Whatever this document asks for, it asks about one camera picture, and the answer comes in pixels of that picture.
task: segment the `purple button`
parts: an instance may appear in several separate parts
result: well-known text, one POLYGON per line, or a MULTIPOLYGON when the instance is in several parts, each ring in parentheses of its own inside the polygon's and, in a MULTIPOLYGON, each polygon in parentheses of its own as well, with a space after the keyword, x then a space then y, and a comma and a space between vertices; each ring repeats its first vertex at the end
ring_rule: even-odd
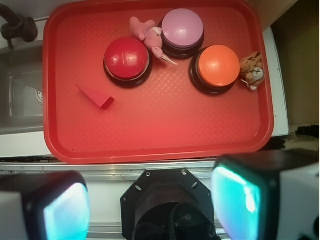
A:
POLYGON ((189 48, 194 46, 204 33, 200 17, 188 9, 175 9, 162 21, 165 39, 174 47, 189 48))

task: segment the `pink stuffed animal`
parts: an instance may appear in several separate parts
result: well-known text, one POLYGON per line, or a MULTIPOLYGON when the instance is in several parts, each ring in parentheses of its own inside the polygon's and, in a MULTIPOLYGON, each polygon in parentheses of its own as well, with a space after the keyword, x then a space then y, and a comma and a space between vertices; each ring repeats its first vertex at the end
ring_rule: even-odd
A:
POLYGON ((156 58, 178 65, 162 51, 162 29, 160 27, 156 27, 155 21, 149 20, 143 23, 133 16, 130 18, 130 30, 133 36, 142 41, 143 44, 153 52, 156 58))

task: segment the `orange button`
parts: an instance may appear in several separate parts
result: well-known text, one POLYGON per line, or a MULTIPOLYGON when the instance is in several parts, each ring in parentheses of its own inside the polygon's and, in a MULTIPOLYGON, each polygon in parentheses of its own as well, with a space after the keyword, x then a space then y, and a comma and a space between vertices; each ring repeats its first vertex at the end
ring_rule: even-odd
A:
POLYGON ((198 70, 202 79, 209 85, 225 87, 232 84, 239 76, 240 61, 230 48, 213 45, 201 54, 198 70))

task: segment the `teal light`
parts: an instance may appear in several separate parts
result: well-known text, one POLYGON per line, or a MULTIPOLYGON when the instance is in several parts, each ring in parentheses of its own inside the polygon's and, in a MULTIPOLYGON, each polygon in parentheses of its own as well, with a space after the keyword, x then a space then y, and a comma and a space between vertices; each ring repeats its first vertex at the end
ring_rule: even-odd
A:
POLYGON ((87 188, 75 183, 44 209, 48 240, 84 240, 90 222, 87 188))
POLYGON ((233 240, 257 240, 261 190, 252 182, 221 165, 211 178, 215 214, 233 240))

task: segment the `red button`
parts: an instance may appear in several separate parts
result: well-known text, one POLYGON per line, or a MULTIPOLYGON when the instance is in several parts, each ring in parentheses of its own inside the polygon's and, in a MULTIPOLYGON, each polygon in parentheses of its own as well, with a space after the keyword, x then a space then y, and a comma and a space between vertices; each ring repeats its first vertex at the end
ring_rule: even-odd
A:
POLYGON ((132 80, 148 67, 149 53, 140 40, 122 37, 109 45, 104 54, 104 64, 116 78, 132 80))

